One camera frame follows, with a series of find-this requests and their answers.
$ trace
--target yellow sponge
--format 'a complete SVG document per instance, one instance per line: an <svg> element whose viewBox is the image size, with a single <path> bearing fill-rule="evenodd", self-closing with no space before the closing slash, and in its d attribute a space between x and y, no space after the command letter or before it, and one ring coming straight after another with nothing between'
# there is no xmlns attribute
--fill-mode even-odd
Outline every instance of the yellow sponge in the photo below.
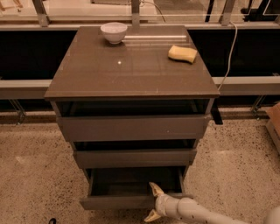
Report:
<svg viewBox="0 0 280 224"><path fill-rule="evenodd" d="M193 63L197 52L197 50L190 47L180 47L173 45L168 52L168 57L173 60L186 60L190 63Z"/></svg>

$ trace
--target dresser top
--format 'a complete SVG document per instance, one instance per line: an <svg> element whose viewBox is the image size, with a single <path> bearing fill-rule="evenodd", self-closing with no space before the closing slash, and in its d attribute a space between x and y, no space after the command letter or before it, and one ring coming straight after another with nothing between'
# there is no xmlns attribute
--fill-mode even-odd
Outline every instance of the dresser top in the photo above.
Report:
<svg viewBox="0 0 280 224"><path fill-rule="evenodd" d="M199 54L193 64L168 58L173 46L196 49L184 26L128 29L111 45L100 27L81 27L45 93L50 101L101 98L214 98L219 96Z"/></svg>

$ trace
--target white cable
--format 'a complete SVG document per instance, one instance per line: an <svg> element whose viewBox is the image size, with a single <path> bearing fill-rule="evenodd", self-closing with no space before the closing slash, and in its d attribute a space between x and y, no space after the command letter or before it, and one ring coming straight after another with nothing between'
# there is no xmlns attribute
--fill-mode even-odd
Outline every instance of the white cable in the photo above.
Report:
<svg viewBox="0 0 280 224"><path fill-rule="evenodd" d="M228 56L228 63L227 63L227 72L224 76L224 78L222 79L219 87L218 87L218 90L221 89L221 86L224 84L225 82L225 79L228 77L228 74L229 74L229 71L230 71L230 67L231 67L231 56L233 54L233 50L234 50L234 47L235 47L235 41L236 41L236 38L237 38L237 32L238 32L238 28L237 26L233 23L233 22L230 22L234 28L235 28L235 35L234 35L234 41L233 41L233 44L231 45L231 49L230 49L230 53L229 53L229 56Z"/></svg>

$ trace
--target dresser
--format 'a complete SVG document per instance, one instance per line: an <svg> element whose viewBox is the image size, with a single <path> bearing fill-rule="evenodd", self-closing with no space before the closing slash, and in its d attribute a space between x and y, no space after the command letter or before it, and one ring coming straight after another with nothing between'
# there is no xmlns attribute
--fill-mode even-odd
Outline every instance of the dresser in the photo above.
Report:
<svg viewBox="0 0 280 224"><path fill-rule="evenodd" d="M120 45L99 27L77 31L45 99L88 180L85 209L153 208L150 181L186 194L220 93L200 55L193 64L168 59L172 45L195 48L184 26L129 28Z"/></svg>

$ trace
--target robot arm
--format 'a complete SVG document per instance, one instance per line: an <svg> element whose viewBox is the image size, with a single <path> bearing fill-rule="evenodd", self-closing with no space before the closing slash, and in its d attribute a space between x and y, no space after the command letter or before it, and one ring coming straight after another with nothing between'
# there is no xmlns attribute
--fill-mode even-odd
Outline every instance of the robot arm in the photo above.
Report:
<svg viewBox="0 0 280 224"><path fill-rule="evenodd" d="M171 217L185 223L203 224L248 224L241 220L234 220L226 215L211 212L201 206L194 199L176 199L163 192L155 183L150 183L156 199L155 209L145 219L146 222L154 221L160 217ZM280 223L280 207L272 210L264 224Z"/></svg>

